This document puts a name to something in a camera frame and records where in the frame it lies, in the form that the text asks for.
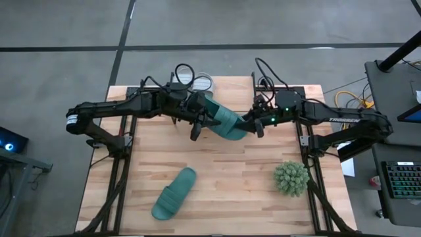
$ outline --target butcher block tabletop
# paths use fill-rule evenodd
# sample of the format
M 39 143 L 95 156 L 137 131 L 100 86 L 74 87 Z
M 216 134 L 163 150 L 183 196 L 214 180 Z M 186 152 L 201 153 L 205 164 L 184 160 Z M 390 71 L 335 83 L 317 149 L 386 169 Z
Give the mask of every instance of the butcher block tabletop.
M 253 81 L 250 76 L 213 78 L 217 102 L 238 113 L 251 108 Z M 320 85 L 302 87 L 307 98 L 324 100 Z M 111 86 L 107 100 L 125 99 L 126 89 L 127 86 Z M 103 118 L 101 127 L 118 134 L 120 121 L 121 117 Z M 332 133 L 329 123 L 313 126 L 313 129 L 315 134 Z M 307 192 L 300 197 L 285 196 L 277 192 L 273 181 L 276 166 L 286 161 L 301 162 L 292 122 L 266 127 L 263 138 L 248 134 L 240 141 L 225 140 L 204 128 L 199 139 L 193 142 L 189 138 L 190 130 L 188 122 L 174 125 L 166 116 L 137 120 L 120 234 L 314 234 Z M 91 162 L 107 154 L 105 148 L 97 149 Z M 320 164 L 329 202 L 339 216 L 356 229 L 339 159 L 326 155 Z M 112 158 L 108 158 L 90 169 L 76 230 L 86 227 L 104 204 L 111 167 Z M 196 171 L 194 187 L 173 219 L 154 219 L 152 206 L 162 189 L 184 167 Z M 320 203 L 317 208 L 320 224 L 325 229 Z

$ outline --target rgb keyboard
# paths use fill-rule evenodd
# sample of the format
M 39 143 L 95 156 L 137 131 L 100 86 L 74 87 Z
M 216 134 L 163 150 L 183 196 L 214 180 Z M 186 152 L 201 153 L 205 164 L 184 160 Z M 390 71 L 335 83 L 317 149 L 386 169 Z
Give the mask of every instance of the rgb keyboard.
M 383 162 L 392 198 L 421 199 L 421 162 Z

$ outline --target white label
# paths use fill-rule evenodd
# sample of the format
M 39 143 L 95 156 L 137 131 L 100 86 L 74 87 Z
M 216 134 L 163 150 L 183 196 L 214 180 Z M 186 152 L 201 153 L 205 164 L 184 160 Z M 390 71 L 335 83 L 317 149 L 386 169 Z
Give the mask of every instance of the white label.
M 414 165 L 413 162 L 398 162 L 397 165 Z
M 357 118 L 329 118 L 329 122 L 360 122 Z
M 67 117 L 66 125 L 75 124 L 77 122 L 78 122 L 78 115 L 70 115 L 69 117 Z
M 421 91 L 415 91 L 416 92 L 416 100 L 421 103 Z

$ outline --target green slide sandal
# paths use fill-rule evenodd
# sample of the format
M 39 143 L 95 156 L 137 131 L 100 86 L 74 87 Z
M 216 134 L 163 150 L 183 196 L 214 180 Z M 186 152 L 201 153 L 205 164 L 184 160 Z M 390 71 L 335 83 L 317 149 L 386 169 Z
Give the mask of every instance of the green slide sandal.
M 152 216 L 158 220 L 171 219 L 182 206 L 196 181 L 196 172 L 191 168 L 184 168 L 172 183 L 165 187 L 157 202 L 152 207 Z
M 234 128 L 234 125 L 237 122 L 244 121 L 241 116 L 219 104 L 208 95 L 205 95 L 205 98 L 206 107 L 209 113 L 214 119 L 222 122 L 222 124 L 218 126 L 209 127 L 210 130 L 227 140 L 240 140 L 247 135 L 246 131 Z

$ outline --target concrete floor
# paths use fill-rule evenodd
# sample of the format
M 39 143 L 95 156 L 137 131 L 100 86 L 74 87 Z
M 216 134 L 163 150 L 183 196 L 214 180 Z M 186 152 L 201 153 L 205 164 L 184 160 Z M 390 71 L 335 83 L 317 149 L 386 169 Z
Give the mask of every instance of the concrete floor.
M 2 0 L 0 47 L 118 45 L 129 2 Z M 126 45 L 395 43 L 417 33 L 420 23 L 409 0 L 137 0 Z M 254 58 L 261 57 L 289 84 L 321 84 L 328 91 L 364 78 L 366 61 L 394 50 L 131 51 L 122 56 L 116 84 L 137 85 L 147 75 L 165 82 L 178 63 L 211 75 L 249 75 L 257 71 Z M 104 100 L 115 56 L 114 51 L 0 53 L 0 109 L 6 111 L 0 126 L 30 138 L 28 155 L 54 163 L 36 191 L 28 187 L 13 236 L 74 230 L 92 150 L 86 137 L 65 131 L 64 115 L 82 101 Z M 421 50 L 407 59 L 421 59 Z M 344 89 L 360 94 L 365 84 Z M 336 91 L 325 95 L 331 106 Z M 367 172 L 374 170 L 370 161 L 370 153 L 357 157 L 357 177 L 347 179 L 359 230 L 419 236 L 419 228 L 374 216 L 380 204 L 367 186 Z

